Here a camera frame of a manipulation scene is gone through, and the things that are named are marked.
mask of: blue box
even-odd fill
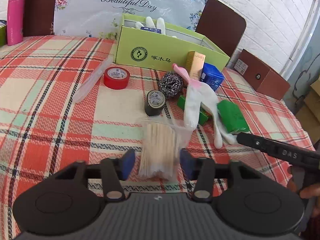
[[[148,27],[141,27],[141,30],[148,31],[148,32],[153,32],[153,33],[159,33],[161,34],[160,29],[155,29],[155,28],[148,28]]]
[[[200,81],[207,83],[213,89],[213,91],[216,91],[224,81],[224,76],[216,68],[216,66],[210,65],[209,63],[204,63]]]

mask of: plaid tablecloth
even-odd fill
[[[148,91],[157,89],[163,72],[123,66],[130,74],[124,90],[110,90],[102,79],[79,104],[72,103],[77,87],[106,58],[112,41],[97,38],[43,36],[0,48],[0,202],[1,237],[12,239],[19,229],[12,216],[12,203],[29,187],[75,160],[99,163],[108,156],[121,156],[129,147],[136,150],[135,167],[122,183],[126,191],[187,192],[194,182],[141,180],[138,167],[143,102]],[[217,93],[238,104],[252,133],[312,149],[308,134],[283,101],[256,93],[235,71],[225,69],[226,80]],[[183,119],[175,101],[167,102],[163,118]],[[217,163],[241,160],[268,177],[286,185],[288,164],[241,145],[213,144],[212,121],[198,126],[188,149],[195,156]],[[89,188],[101,194],[101,181]],[[217,180],[214,194],[226,189]]]

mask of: silver screw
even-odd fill
[[[110,191],[106,196],[111,199],[118,199],[122,197],[122,193],[120,191]]]
[[[195,193],[197,198],[208,198],[210,197],[210,193],[206,190],[197,190]]]

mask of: white brick wall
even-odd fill
[[[8,0],[0,0],[0,19],[6,19]],[[245,48],[280,72],[295,46],[312,0],[220,0],[245,18],[247,29],[231,59]]]

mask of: pink flower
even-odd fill
[[[56,0],[57,7],[62,7],[67,5],[67,0]]]

